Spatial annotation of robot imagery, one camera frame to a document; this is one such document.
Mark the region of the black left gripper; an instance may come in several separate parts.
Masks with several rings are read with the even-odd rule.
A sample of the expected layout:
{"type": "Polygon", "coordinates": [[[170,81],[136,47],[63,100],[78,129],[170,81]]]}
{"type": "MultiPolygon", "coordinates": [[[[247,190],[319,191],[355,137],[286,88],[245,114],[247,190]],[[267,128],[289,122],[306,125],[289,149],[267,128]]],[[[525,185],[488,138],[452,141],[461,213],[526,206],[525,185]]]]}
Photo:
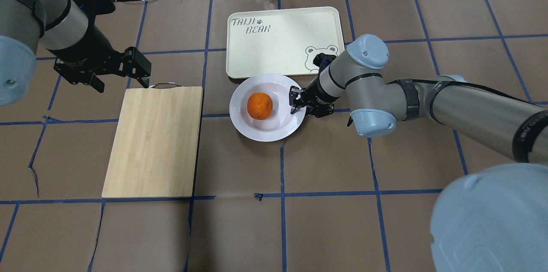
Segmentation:
{"type": "Polygon", "coordinates": [[[117,52],[93,24],[88,25],[78,42],[53,50],[53,55],[61,61],[54,69],[70,84],[90,85],[103,93],[104,82],[98,76],[117,75],[135,79],[143,88],[149,88],[152,63],[134,46],[124,53],[117,52]]]}

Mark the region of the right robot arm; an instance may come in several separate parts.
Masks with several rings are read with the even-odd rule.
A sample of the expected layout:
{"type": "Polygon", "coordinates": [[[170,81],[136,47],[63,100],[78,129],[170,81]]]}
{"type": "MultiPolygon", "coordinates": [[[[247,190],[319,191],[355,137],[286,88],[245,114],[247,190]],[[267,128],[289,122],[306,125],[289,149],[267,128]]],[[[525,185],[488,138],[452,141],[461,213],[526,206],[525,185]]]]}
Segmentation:
{"type": "Polygon", "coordinates": [[[430,221],[433,262],[438,272],[545,272],[547,110],[456,75],[385,83],[378,71],[388,59],[385,42],[371,34],[337,57],[317,54],[315,79],[289,90],[292,112],[321,118],[346,95],[349,123],[362,137],[427,117],[511,158],[444,188],[430,221]]]}

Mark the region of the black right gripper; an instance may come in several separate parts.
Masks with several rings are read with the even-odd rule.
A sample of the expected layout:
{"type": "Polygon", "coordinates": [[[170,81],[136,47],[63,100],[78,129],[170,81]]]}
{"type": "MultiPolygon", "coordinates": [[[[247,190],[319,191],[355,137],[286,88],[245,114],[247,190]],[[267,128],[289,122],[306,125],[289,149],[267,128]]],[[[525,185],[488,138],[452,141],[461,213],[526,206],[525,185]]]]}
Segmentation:
{"type": "Polygon", "coordinates": [[[335,97],[325,92],[320,84],[320,74],[304,89],[292,85],[289,89],[290,114],[307,108],[307,116],[323,118],[334,113],[335,97]]]}

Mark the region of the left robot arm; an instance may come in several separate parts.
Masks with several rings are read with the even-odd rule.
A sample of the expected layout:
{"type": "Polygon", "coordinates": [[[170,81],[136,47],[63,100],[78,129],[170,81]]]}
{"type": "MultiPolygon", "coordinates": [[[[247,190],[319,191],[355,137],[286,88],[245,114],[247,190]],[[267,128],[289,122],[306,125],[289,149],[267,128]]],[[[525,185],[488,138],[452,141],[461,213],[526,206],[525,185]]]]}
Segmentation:
{"type": "Polygon", "coordinates": [[[19,102],[36,71],[39,43],[57,59],[55,71],[70,84],[104,92],[102,75],[135,79],[149,87],[151,62],[134,46],[116,51],[95,18],[116,0],[1,0],[1,105],[19,102]]]}

